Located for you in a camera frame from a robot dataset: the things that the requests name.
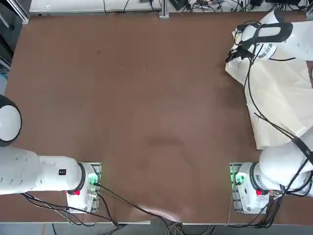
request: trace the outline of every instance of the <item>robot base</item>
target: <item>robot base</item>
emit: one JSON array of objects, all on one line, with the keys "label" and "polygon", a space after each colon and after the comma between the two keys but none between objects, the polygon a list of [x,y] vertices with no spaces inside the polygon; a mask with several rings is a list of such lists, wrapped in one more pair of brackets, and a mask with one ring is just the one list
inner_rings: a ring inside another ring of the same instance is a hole
[{"label": "robot base", "polygon": [[269,194],[257,195],[250,181],[249,171],[252,163],[231,163],[232,198],[236,212],[258,214],[269,202]]},{"label": "robot base", "polygon": [[[82,163],[85,172],[84,186],[74,195],[67,193],[67,205],[87,212],[97,212],[99,208],[98,192],[100,188],[93,183],[100,183],[101,163]],[[83,213],[81,211],[69,209],[70,213]]]}]

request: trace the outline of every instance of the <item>table surface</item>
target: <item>table surface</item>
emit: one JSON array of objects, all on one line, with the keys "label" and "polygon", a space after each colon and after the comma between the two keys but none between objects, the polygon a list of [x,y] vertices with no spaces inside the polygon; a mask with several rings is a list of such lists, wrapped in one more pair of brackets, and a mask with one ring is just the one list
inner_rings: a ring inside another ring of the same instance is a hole
[{"label": "table surface", "polygon": [[[23,117],[14,145],[38,155],[102,162],[105,186],[175,220],[226,223],[229,163],[257,161],[259,152],[243,88],[225,72],[225,58],[232,30],[263,16],[31,18],[23,26],[7,84],[6,95]],[[63,192],[34,195],[66,204]],[[103,195],[114,219],[150,219]],[[63,221],[20,195],[0,198],[0,221]],[[275,222],[312,225],[311,211],[312,198],[288,196]],[[99,213],[106,214],[102,203]],[[229,222],[253,217],[236,214],[232,206]]]}]

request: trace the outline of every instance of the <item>cable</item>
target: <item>cable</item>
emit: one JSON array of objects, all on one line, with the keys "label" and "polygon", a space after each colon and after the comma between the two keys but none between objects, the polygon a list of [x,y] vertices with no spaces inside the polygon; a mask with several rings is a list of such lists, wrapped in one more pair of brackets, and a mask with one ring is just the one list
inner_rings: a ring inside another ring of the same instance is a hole
[{"label": "cable", "polygon": [[269,58],[269,60],[273,60],[273,61],[289,61],[289,60],[294,60],[296,59],[295,57],[292,57],[292,58],[289,58],[289,59],[272,59],[272,58]]},{"label": "cable", "polygon": [[205,11],[204,11],[204,8],[203,8],[203,6],[202,6],[201,1],[199,1],[199,3],[200,3],[200,6],[201,6],[201,8],[202,8],[202,11],[205,12]]},{"label": "cable", "polygon": [[269,10],[269,12],[271,12],[276,6],[277,6],[277,3],[274,4],[274,6]]},{"label": "cable", "polygon": [[52,228],[53,228],[54,235],[57,235],[57,232],[55,231],[55,228],[54,228],[54,223],[52,223]]},{"label": "cable", "polygon": [[74,221],[71,220],[70,218],[68,218],[68,217],[64,216],[63,214],[59,213],[59,214],[62,215],[65,219],[69,220],[70,222],[72,222],[72,223],[75,224],[75,225],[84,225],[84,226],[86,226],[86,227],[93,227],[93,226],[94,226],[94,224],[88,225],[88,224],[83,223],[77,216],[73,215],[72,213],[70,213],[70,212],[68,212],[68,211],[65,211],[65,210],[62,210],[62,209],[53,208],[53,207],[51,207],[51,206],[45,207],[45,206],[42,206],[42,205],[38,205],[38,204],[36,204],[36,203],[34,203],[34,202],[32,201],[33,198],[27,197],[27,195],[24,195],[24,194],[22,194],[22,195],[24,196],[24,198],[25,198],[27,201],[29,201],[31,204],[33,204],[33,205],[36,206],[36,207],[44,208],[44,209],[48,209],[48,210],[53,210],[53,211],[55,211],[55,212],[57,212],[57,213],[59,213],[59,212],[61,211],[61,212],[64,212],[64,213],[66,213],[66,214],[72,215],[73,217],[75,217],[75,219],[76,219],[77,221],[79,221],[79,223],[74,222]]},{"label": "cable", "polygon": [[219,0],[216,0],[217,1],[217,4],[219,5],[220,7],[220,10],[223,12],[223,8],[222,8],[222,5],[220,4],[220,1]]},{"label": "cable", "polygon": [[83,212],[83,213],[86,213],[86,214],[91,214],[91,215],[94,215],[94,216],[96,216],[96,217],[103,218],[103,219],[106,219],[106,220],[112,222],[109,218],[107,218],[107,217],[105,217],[105,216],[102,216],[102,215],[99,215],[99,214],[94,214],[94,213],[88,212],[88,211],[84,211],[84,210],[81,210],[81,209],[79,209],[79,208],[68,207],[68,206],[60,206],[60,205],[56,205],[56,204],[53,204],[53,203],[45,202],[45,201],[40,200],[40,199],[37,199],[37,198],[31,198],[31,199],[32,199],[33,201],[36,201],[36,202],[48,204],[49,206],[52,206],[52,207],[60,207],[60,208],[72,209],[72,210],[76,210],[76,211]]},{"label": "cable", "polygon": [[126,6],[127,6],[128,2],[129,2],[129,0],[127,0],[126,4],[125,4],[125,6],[124,6],[123,13],[125,12],[125,9],[126,9]]},{"label": "cable", "polygon": [[153,10],[153,12],[155,12],[155,9],[152,6],[152,0],[149,0],[149,3],[150,3],[150,6],[151,6],[151,9]]},{"label": "cable", "polygon": [[129,204],[129,205],[135,207],[136,209],[138,209],[138,210],[140,210],[140,211],[142,211],[142,212],[144,212],[144,213],[146,213],[146,214],[152,215],[152,216],[154,216],[154,217],[156,217],[156,218],[159,218],[160,220],[163,221],[163,223],[164,223],[166,226],[168,226],[167,223],[166,223],[166,221],[165,221],[165,218],[164,218],[164,217],[144,210],[143,208],[141,208],[141,207],[135,205],[134,203],[132,203],[132,202],[126,200],[126,199],[124,199],[124,198],[121,197],[120,195],[116,194],[115,192],[113,192],[112,190],[108,189],[107,187],[105,187],[105,186],[103,186],[103,185],[101,185],[101,184],[94,183],[93,185],[99,186],[99,187],[105,189],[106,191],[110,192],[110,193],[113,194],[114,196],[118,197],[119,199],[121,199],[122,201],[126,202],[127,204]]},{"label": "cable", "polygon": [[210,6],[209,4],[207,5],[209,8],[211,8],[214,12],[216,12],[216,10],[212,7],[212,6]]},{"label": "cable", "polygon": [[108,15],[107,11],[106,11],[106,3],[103,0],[103,7],[104,7],[104,13],[106,14],[106,16]]},{"label": "cable", "polygon": [[112,221],[113,225],[119,227],[120,225],[115,220],[113,220],[113,218],[111,216],[111,213],[110,213],[110,210],[109,210],[109,207],[108,207],[108,204],[107,204],[106,200],[103,198],[103,196],[101,194],[98,194],[98,197],[100,197],[101,200],[103,201],[103,203],[104,203],[104,205],[105,205],[105,207],[107,209],[108,216],[109,216],[110,220]]},{"label": "cable", "polygon": [[188,1],[188,3],[185,5],[185,7],[183,8],[183,10],[181,11],[182,13],[184,13],[184,10],[186,9],[187,5],[190,3],[191,0]]}]

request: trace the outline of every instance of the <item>white cloth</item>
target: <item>white cloth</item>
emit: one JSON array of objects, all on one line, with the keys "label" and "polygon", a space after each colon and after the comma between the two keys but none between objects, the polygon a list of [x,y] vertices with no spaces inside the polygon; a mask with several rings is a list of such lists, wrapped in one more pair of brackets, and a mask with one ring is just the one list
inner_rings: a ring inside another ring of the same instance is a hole
[{"label": "white cloth", "polygon": [[[289,54],[277,49],[272,58],[288,59]],[[226,64],[226,71],[244,84],[249,60],[238,58]],[[313,126],[313,89],[306,61],[285,62],[257,59],[250,71],[250,89],[259,110],[271,122],[297,136]],[[267,122],[259,119],[246,85],[245,95],[255,142],[258,149],[290,141]]]}]

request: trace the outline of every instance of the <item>robotic arm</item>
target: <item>robotic arm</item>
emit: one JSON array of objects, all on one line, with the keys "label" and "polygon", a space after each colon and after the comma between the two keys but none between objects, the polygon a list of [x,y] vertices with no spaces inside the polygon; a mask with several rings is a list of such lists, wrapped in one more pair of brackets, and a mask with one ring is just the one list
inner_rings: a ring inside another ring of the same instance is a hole
[{"label": "robotic arm", "polygon": [[101,164],[78,163],[64,156],[37,156],[34,152],[10,147],[21,126],[17,106],[0,95],[0,195],[64,190],[69,207],[96,211],[99,188],[91,183],[99,183]]},{"label": "robotic arm", "polygon": [[[313,22],[285,23],[278,12],[268,13],[260,22],[251,21],[235,30],[235,43],[226,62],[241,57],[268,60],[282,50],[302,60],[313,60]],[[313,127],[301,140],[313,149]],[[243,163],[236,174],[244,213],[259,213],[269,201],[270,191],[282,192],[306,160],[306,156],[293,143],[268,147],[258,163]],[[288,192],[313,197],[313,162],[308,161]]]}]

